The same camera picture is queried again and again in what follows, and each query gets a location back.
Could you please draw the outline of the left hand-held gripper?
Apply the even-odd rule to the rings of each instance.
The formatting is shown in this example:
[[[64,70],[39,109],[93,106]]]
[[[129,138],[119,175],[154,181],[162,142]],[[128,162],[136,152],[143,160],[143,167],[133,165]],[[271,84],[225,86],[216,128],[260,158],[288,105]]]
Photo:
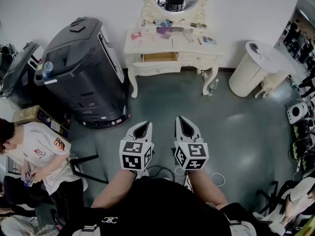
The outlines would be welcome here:
[[[152,141],[153,124],[149,121],[140,122],[132,126],[128,136],[145,136],[144,141],[120,141],[120,163],[123,170],[145,173],[146,168],[153,157],[154,144]]]

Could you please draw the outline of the large cream wooden drawer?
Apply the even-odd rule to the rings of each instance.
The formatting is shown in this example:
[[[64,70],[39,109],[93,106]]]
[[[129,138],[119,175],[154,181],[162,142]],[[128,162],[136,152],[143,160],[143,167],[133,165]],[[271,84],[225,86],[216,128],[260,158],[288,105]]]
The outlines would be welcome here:
[[[135,62],[133,65],[139,76],[175,73],[181,70],[176,52],[143,54],[142,61]]]

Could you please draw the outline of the cream vanity dressing table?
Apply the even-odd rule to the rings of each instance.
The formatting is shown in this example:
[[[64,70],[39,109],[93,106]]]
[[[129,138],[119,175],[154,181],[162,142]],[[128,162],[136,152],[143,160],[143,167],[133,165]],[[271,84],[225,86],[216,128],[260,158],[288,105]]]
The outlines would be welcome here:
[[[217,59],[214,65],[208,69],[210,74],[204,77],[204,84],[202,86],[202,94],[208,95],[208,88],[210,83],[215,79],[221,62],[224,60],[225,51],[223,46],[220,44],[218,39],[212,32],[209,30],[208,25],[207,29],[201,29],[198,27],[194,28],[190,25],[175,25],[172,23],[171,27],[171,37],[169,39],[162,39],[157,33],[157,27],[155,23],[149,23],[142,21],[139,18],[137,24],[129,28],[126,34],[126,43],[124,47],[124,55],[126,58],[127,64],[127,74],[129,81],[132,85],[133,91],[131,93],[132,98],[136,98],[138,95],[138,84],[136,77],[139,76],[135,66],[135,62],[142,61],[143,54],[155,54],[155,53],[167,53],[167,52],[176,52],[178,54],[178,61],[180,62],[180,68],[189,67],[183,66],[183,62],[179,60],[179,53],[193,53],[193,54],[202,54],[202,55],[214,55],[217,56]],[[131,34],[136,32],[142,33],[142,38],[140,40],[145,41],[145,45],[141,48],[135,48],[134,42],[137,40],[131,39]],[[194,39],[194,43],[189,43],[184,37],[183,33],[186,33],[188,36]],[[203,37],[210,37],[217,41],[217,45],[208,44],[203,42]],[[174,49],[172,48],[171,39],[174,41]],[[201,74],[204,69],[196,68],[197,74]]]

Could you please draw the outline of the person's left forearm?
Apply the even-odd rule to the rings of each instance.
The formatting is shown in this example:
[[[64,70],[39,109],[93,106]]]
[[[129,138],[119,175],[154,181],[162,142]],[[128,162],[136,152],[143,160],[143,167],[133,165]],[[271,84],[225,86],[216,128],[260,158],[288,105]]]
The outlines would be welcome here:
[[[95,198],[91,208],[109,208],[119,203],[129,192],[135,173],[119,170],[103,191]]]

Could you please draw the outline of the person's right forearm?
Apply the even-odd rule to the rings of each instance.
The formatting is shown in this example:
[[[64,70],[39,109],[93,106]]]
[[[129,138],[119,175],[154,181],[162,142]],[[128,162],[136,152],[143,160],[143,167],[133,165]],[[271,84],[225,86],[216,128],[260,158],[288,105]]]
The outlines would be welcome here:
[[[194,194],[196,194],[203,202],[211,203],[218,209],[228,205],[225,195],[212,182],[204,169],[189,171],[188,176]]]

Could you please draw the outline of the small cream drawer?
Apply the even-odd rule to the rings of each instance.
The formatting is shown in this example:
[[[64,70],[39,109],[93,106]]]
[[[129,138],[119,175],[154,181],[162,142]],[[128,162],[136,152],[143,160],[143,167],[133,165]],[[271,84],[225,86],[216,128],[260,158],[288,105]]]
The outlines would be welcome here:
[[[208,69],[212,67],[217,59],[214,55],[202,55],[193,53],[179,53],[179,60],[183,66],[194,66],[199,69]]]

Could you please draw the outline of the clear water bottle green label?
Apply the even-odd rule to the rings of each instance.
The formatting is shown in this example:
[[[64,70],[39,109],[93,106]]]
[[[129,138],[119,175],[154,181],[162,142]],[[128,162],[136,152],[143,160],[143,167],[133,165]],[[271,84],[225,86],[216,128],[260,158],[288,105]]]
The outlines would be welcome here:
[[[208,88],[208,96],[212,96],[214,94],[214,92],[216,91],[217,87],[219,84],[219,80],[218,79],[214,79]]]

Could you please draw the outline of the large black wheeled machine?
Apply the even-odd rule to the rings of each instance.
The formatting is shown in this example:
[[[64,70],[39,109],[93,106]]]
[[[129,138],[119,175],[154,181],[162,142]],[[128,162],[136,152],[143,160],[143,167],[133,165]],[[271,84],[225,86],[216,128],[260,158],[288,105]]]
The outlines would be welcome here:
[[[42,78],[45,62],[54,68]],[[111,128],[130,118],[128,81],[103,23],[77,18],[47,45],[34,82],[65,104],[75,119],[90,128]]]

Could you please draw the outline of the cream stool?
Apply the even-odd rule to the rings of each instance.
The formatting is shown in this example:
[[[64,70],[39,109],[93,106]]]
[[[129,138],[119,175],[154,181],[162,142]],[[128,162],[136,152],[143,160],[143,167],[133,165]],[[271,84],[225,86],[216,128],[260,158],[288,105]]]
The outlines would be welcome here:
[[[288,75],[286,71],[278,71],[276,73],[269,73],[260,83],[261,90],[255,95],[257,98],[261,93],[263,93],[262,98],[265,98],[271,91],[273,91],[278,85],[285,80]]]

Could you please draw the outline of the white round side table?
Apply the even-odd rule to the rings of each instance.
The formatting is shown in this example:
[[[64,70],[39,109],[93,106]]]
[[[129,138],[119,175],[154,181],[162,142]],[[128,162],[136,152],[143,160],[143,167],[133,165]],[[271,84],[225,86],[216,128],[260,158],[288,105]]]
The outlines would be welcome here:
[[[291,61],[273,46],[248,41],[245,47],[246,54],[228,81],[236,96],[248,96],[269,73],[286,71],[290,75],[296,74]]]

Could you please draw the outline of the cardboard box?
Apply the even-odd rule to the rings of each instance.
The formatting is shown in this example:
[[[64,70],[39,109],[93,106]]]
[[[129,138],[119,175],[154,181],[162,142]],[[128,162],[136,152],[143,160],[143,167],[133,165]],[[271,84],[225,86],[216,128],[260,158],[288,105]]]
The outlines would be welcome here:
[[[69,138],[69,130],[57,122],[39,105],[16,111],[13,115],[12,121],[16,125],[22,125],[29,122],[43,123],[56,133],[60,134],[66,140]]]

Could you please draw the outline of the blue box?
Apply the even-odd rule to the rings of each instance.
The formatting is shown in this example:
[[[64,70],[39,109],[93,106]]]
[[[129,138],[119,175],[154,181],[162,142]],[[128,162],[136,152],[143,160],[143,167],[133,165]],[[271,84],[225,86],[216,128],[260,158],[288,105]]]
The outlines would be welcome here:
[[[155,20],[155,25],[157,28],[171,28],[172,27],[172,23],[168,19]]]

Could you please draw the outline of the white round device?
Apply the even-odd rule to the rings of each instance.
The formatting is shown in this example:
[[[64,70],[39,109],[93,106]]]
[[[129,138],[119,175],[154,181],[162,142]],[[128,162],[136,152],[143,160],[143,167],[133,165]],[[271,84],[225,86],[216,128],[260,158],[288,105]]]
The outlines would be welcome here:
[[[295,124],[308,113],[308,106],[305,102],[297,103],[288,108],[286,114],[290,124]]]

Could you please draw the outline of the pile of black green gear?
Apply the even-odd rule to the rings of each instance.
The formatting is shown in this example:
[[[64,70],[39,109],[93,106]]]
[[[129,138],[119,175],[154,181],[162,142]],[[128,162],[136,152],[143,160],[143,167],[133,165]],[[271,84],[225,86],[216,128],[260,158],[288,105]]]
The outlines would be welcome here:
[[[293,124],[293,143],[291,153],[300,161],[304,172],[315,167],[315,120],[304,118]]]

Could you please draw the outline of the black metal chair frame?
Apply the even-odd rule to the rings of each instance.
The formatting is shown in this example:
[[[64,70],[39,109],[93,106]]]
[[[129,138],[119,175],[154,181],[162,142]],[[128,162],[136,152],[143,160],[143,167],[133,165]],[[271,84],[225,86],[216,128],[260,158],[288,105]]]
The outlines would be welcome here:
[[[99,156],[97,154],[78,158],[76,154],[71,153],[67,160],[69,162],[72,173],[75,176],[82,177],[86,180],[92,180],[98,183],[108,184],[109,181],[106,176],[103,179],[91,176],[87,174],[87,172],[85,171],[83,167],[85,163],[97,160],[98,158]]]

